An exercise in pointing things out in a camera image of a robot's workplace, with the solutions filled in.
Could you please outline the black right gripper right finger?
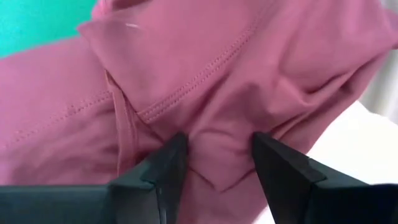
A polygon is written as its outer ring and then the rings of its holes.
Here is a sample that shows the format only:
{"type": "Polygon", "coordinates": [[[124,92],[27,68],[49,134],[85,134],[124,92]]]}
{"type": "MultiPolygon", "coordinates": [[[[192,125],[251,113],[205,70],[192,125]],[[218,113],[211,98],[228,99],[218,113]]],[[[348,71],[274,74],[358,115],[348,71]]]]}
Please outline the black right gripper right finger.
{"type": "Polygon", "coordinates": [[[261,132],[252,158],[275,224],[398,224],[398,184],[367,184],[261,132]]]}

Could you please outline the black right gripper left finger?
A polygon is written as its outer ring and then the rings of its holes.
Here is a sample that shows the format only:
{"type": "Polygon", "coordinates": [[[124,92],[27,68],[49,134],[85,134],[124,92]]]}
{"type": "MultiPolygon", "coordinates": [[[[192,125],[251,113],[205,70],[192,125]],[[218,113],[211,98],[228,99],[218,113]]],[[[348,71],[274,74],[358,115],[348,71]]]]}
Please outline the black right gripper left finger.
{"type": "Polygon", "coordinates": [[[178,133],[108,184],[0,187],[0,224],[176,224],[187,152],[178,133]]]}

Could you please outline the white garment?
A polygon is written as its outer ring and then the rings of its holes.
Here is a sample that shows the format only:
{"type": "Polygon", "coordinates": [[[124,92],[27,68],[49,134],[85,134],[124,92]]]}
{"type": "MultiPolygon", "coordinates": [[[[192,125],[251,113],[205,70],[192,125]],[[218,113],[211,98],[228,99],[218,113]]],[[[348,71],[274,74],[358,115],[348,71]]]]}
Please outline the white garment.
{"type": "MultiPolygon", "coordinates": [[[[354,103],[305,155],[370,185],[398,184],[398,125],[354,103]]],[[[255,224],[275,224],[269,206],[255,224]]]]}

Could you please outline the maroon garment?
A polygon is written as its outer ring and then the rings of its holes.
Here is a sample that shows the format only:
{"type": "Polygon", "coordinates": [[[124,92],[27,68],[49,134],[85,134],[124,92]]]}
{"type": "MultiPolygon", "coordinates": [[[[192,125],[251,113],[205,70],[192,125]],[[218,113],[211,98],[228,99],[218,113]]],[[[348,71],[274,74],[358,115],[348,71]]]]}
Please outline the maroon garment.
{"type": "Polygon", "coordinates": [[[253,224],[254,131],[308,152],[398,49],[380,0],[101,0],[0,59],[0,185],[103,184],[179,131],[180,224],[253,224]]]}

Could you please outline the green table mat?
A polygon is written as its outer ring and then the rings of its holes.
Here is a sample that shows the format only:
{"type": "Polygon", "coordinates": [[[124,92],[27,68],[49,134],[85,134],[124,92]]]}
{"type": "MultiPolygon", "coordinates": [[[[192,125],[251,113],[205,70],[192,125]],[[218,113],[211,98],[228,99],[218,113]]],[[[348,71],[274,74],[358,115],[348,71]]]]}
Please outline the green table mat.
{"type": "Polygon", "coordinates": [[[0,0],[0,58],[77,35],[96,0],[0,0]]]}

